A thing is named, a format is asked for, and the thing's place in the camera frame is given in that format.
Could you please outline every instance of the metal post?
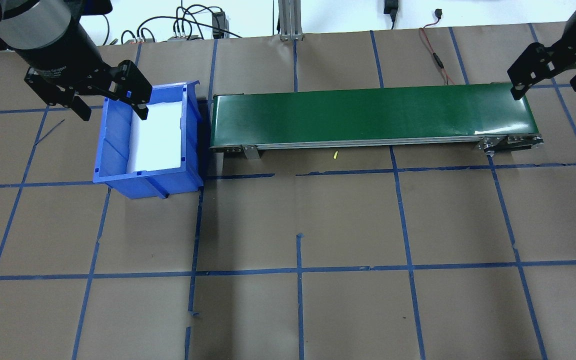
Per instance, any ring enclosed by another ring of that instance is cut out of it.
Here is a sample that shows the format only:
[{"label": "metal post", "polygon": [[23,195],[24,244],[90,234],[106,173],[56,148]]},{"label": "metal post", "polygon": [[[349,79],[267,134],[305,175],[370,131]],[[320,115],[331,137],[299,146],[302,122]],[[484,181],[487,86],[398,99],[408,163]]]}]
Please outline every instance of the metal post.
[{"label": "metal post", "polygon": [[279,0],[279,38],[282,41],[301,40],[302,1]]}]

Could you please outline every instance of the white foam insert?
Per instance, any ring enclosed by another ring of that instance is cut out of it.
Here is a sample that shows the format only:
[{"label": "white foam insert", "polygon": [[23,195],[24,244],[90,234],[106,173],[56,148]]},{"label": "white foam insert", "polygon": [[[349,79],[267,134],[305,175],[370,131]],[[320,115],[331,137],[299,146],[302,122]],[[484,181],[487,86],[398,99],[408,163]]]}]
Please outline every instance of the white foam insert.
[{"label": "white foam insert", "polygon": [[181,166],[182,101],[148,105],[148,118],[132,112],[130,156],[126,173]]}]

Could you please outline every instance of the black cable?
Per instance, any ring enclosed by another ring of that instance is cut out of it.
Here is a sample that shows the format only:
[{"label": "black cable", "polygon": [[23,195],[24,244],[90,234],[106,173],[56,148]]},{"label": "black cable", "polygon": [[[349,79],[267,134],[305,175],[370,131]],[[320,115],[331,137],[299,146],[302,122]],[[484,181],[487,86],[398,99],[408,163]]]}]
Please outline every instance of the black cable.
[{"label": "black cable", "polygon": [[[183,15],[181,16],[181,19],[185,19],[185,18],[186,18],[186,15],[190,15],[190,16],[192,17],[192,20],[194,20],[194,22],[196,23],[196,22],[197,22],[197,18],[195,17],[195,14],[199,13],[199,11],[202,11],[202,10],[195,11],[194,13],[191,13],[191,12],[190,12],[190,8],[191,8],[191,7],[194,7],[194,6],[195,6],[195,5],[190,5],[190,6],[186,7],[186,8],[184,8],[184,7],[182,7],[182,6],[179,6],[179,7],[176,9],[176,11],[174,12],[174,14],[179,18],[179,9],[181,9],[181,10],[183,10]],[[186,30],[184,29],[184,23],[183,23],[183,22],[181,23],[181,30],[182,30],[183,32],[186,32]],[[202,39],[204,39],[204,32],[202,31],[202,28],[199,27],[199,26],[197,26],[197,30],[199,30],[199,37],[202,38]],[[192,34],[192,33],[193,33],[193,25],[192,25],[192,23],[191,23],[191,24],[190,24],[190,34]]]},{"label": "black cable", "polygon": [[[151,18],[147,18],[146,20],[144,20],[142,23],[140,23],[140,25],[137,27],[137,30],[141,30],[142,27],[148,23],[149,21],[152,20],[156,20],[156,19],[179,19],[178,17],[175,16],[166,16],[166,15],[160,15],[160,16],[153,16]],[[230,32],[226,29],[220,29],[219,27],[215,27],[215,26],[211,26],[211,25],[206,25],[205,23],[201,23],[201,22],[197,22],[197,21],[192,21],[192,20],[188,20],[187,18],[185,19],[185,21],[187,21],[188,23],[192,23],[192,24],[196,24],[196,25],[201,25],[202,27],[206,27],[206,28],[210,28],[210,29],[215,29],[215,30],[219,30],[220,32],[224,32],[226,34],[231,34],[234,37],[238,37],[241,38],[240,35],[235,34],[234,32]]]},{"label": "black cable", "polygon": [[130,31],[130,30],[123,30],[123,32],[121,33],[121,44],[124,44],[124,35],[128,33],[130,35],[132,35],[132,38],[137,41],[137,36],[135,36],[135,33]]},{"label": "black cable", "polygon": [[[179,17],[179,10],[183,10],[183,15],[181,17]],[[181,36],[182,32],[185,33],[186,32],[186,27],[184,26],[184,21],[186,20],[186,11],[187,9],[183,6],[178,6],[176,8],[176,10],[174,11],[174,16],[176,16],[178,18],[178,20],[174,21],[173,26],[176,27],[176,31],[179,33],[179,36]],[[197,21],[197,19],[195,18],[194,14],[190,14],[190,16],[192,17],[192,20]],[[181,20],[181,30],[179,29],[179,20]],[[189,23],[190,25],[190,32],[188,34],[188,39],[190,39],[190,36],[192,36],[193,34],[193,25],[192,23]],[[202,39],[204,38],[204,33],[202,32],[202,30],[197,27],[199,29],[199,37],[201,37]]]},{"label": "black cable", "polygon": [[[195,11],[194,13],[190,12],[190,9],[192,9],[192,8],[194,8],[194,7],[199,7],[199,8],[201,8],[201,10]],[[199,14],[199,13],[201,13],[201,12],[203,12],[203,11],[208,11],[208,12],[210,12],[210,14],[212,15],[212,18],[217,22],[217,27],[218,27],[219,29],[221,29],[221,28],[222,28],[222,25],[221,25],[221,23],[220,23],[220,21],[219,21],[219,18],[217,17],[217,14],[215,14],[215,12],[214,12],[213,10],[211,10],[211,8],[218,8],[220,11],[224,11],[224,10],[222,10],[221,7],[218,7],[218,6],[210,6],[210,7],[208,7],[208,6],[204,6],[204,5],[201,5],[201,4],[193,4],[193,5],[190,5],[190,6],[188,6],[188,7],[186,8],[186,10],[183,12],[183,16],[186,16],[186,14],[190,14],[190,16],[192,16],[192,20],[197,21],[197,19],[195,18],[194,14]],[[204,38],[204,34],[202,33],[201,27],[198,27],[198,28],[199,28],[199,34],[201,34],[201,38],[203,39],[203,38]]]},{"label": "black cable", "polygon": [[101,16],[103,16],[103,18],[105,19],[105,24],[107,25],[107,30],[105,31],[105,39],[101,44],[102,46],[104,46],[106,45],[106,43],[108,43],[108,37],[110,36],[110,21],[108,21],[108,18],[105,16],[105,14],[101,14]]},{"label": "black cable", "polygon": [[152,37],[152,42],[157,43],[157,41],[155,40],[155,34],[153,34],[153,32],[148,27],[141,28],[141,38],[143,39],[143,41],[144,42],[146,41],[146,36],[144,36],[144,30],[147,30],[150,33],[150,36]]}]

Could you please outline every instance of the white wall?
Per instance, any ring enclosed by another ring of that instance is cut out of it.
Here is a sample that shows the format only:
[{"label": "white wall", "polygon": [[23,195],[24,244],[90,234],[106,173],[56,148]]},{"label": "white wall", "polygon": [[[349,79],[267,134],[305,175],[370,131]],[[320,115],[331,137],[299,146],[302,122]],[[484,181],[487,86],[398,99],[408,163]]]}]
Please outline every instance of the white wall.
[{"label": "white wall", "polygon": [[[185,0],[183,5],[188,7],[195,3],[222,7],[230,21],[231,32],[242,37],[274,34],[277,0]],[[576,9],[576,0],[399,0],[399,3],[395,29],[418,28],[432,23],[437,8],[443,9],[439,27],[566,21]],[[108,41],[119,38],[123,30],[134,32],[142,21],[153,16],[174,16],[180,4],[180,0],[112,0],[114,10],[108,14]],[[390,29],[391,19],[382,14],[383,7],[384,0],[301,0],[301,25],[305,33]],[[212,24],[208,13],[196,17],[201,23]],[[173,36],[173,22],[172,19],[157,19],[146,27],[154,32],[157,41],[163,41]],[[81,23],[95,43],[103,43],[106,21],[102,16],[84,16]],[[206,38],[211,36],[210,31],[205,29]]]}]

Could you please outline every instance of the power adapter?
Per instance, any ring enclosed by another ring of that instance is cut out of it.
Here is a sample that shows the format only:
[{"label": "power adapter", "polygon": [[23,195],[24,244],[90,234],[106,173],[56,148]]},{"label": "power adapter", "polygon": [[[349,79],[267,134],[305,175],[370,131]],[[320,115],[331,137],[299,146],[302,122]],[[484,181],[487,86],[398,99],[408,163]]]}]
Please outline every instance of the power adapter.
[{"label": "power adapter", "polygon": [[383,1],[383,13],[390,14],[390,20],[394,25],[395,19],[397,18],[397,11],[400,9],[400,0],[384,0]]},{"label": "power adapter", "polygon": [[[228,31],[228,19],[226,18],[226,13],[224,11],[217,11],[214,13],[212,17],[212,27],[219,28]],[[221,30],[212,29],[212,38],[213,39],[224,39],[229,38],[229,34],[223,32]]]}]

